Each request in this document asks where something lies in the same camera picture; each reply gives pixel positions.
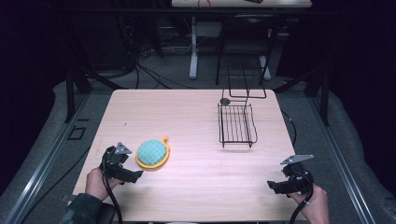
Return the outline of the teal pot holder orange rim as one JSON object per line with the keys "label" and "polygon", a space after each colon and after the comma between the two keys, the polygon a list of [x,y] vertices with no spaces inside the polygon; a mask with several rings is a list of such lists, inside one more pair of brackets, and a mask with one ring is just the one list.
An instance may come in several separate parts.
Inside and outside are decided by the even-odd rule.
{"label": "teal pot holder orange rim", "polygon": [[144,169],[157,169],[163,166],[169,156],[170,147],[167,145],[168,137],[153,139],[144,142],[137,150],[135,160]]}

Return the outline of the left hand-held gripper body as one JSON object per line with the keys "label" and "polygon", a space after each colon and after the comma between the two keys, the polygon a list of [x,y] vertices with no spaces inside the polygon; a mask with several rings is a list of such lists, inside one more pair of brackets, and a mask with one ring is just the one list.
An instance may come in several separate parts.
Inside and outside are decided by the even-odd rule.
{"label": "left hand-held gripper body", "polygon": [[118,179],[120,171],[127,170],[123,168],[123,164],[131,153],[122,142],[118,142],[115,147],[108,147],[102,157],[100,169],[106,177]]}

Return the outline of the black chair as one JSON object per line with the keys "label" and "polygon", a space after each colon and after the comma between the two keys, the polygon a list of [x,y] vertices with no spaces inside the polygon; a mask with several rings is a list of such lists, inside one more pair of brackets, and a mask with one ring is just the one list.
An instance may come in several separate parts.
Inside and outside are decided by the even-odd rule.
{"label": "black chair", "polygon": [[262,84],[282,24],[283,19],[276,15],[239,14],[227,19],[219,32],[216,84],[219,84],[221,57],[226,54],[264,58],[265,63],[260,67]]}

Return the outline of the black metal stand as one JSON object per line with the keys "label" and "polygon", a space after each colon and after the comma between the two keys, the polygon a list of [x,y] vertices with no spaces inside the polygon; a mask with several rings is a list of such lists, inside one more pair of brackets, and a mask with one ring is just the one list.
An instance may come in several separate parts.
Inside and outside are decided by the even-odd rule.
{"label": "black metal stand", "polygon": [[77,113],[76,102],[75,102],[75,89],[78,89],[82,94],[90,94],[92,92],[92,85],[88,78],[99,81],[110,89],[124,90],[124,87],[108,80],[107,78],[100,76],[98,73],[91,69],[88,69],[78,63],[77,60],[67,58],[68,71],[66,74],[66,102],[67,102],[67,115],[65,123],[68,123]]}
{"label": "black metal stand", "polygon": [[318,64],[317,67],[313,68],[309,72],[293,78],[286,84],[274,89],[274,92],[280,93],[289,90],[291,87],[298,83],[307,80],[307,84],[304,89],[304,95],[306,97],[315,97],[319,92],[319,117],[323,123],[328,126],[328,105],[330,95],[330,75],[329,70],[332,67],[332,63],[329,60],[324,60]]}

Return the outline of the person's left hand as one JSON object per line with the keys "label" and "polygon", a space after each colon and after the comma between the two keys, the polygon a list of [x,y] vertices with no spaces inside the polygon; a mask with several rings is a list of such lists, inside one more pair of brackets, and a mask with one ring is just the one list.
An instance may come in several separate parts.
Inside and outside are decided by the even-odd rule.
{"label": "person's left hand", "polygon": [[108,197],[106,186],[103,182],[103,173],[100,168],[94,168],[88,172],[85,192],[100,201]]}

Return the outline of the person's right hand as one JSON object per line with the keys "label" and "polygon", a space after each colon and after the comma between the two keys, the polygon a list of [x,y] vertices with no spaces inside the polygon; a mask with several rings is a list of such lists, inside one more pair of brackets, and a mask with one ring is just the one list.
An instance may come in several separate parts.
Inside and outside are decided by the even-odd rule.
{"label": "person's right hand", "polygon": [[308,205],[302,209],[302,215],[309,224],[330,224],[327,192],[313,185],[313,194]]}

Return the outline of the aluminium floor rail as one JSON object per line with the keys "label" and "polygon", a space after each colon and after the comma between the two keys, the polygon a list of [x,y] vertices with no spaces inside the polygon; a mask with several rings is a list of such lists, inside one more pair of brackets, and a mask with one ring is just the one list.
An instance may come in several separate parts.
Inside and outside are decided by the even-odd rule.
{"label": "aluminium floor rail", "polygon": [[78,97],[75,111],[67,117],[66,98],[56,96],[55,104],[20,170],[0,197],[0,224],[21,224],[58,158],[61,144],[72,130],[72,122],[89,99]]}
{"label": "aluminium floor rail", "polygon": [[342,154],[341,148],[332,133],[331,127],[325,124],[320,115],[318,100],[316,98],[308,97],[307,102],[309,103],[311,110],[314,112],[314,117],[318,121],[320,129],[324,132],[330,146],[333,163],[335,164],[337,172],[343,181],[348,197],[355,208],[361,224],[376,224],[373,214],[361,193],[361,189],[351,173],[344,155]]}

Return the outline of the white desk with legs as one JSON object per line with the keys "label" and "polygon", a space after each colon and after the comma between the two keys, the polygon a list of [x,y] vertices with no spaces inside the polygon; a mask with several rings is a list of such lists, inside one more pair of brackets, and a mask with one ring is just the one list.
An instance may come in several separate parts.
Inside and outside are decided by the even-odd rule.
{"label": "white desk with legs", "polygon": [[[171,0],[172,7],[191,9],[310,8],[311,0]],[[197,78],[198,51],[196,17],[191,16],[190,78]]]}

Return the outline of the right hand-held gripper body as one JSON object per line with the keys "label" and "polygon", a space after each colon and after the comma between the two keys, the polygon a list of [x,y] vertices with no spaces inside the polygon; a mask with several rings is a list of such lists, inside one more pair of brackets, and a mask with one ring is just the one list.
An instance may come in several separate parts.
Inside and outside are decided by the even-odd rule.
{"label": "right hand-held gripper body", "polygon": [[284,165],[282,173],[288,179],[281,183],[282,194],[293,192],[305,194],[311,191],[314,179],[303,162],[313,158],[313,155],[292,155],[281,162]]}

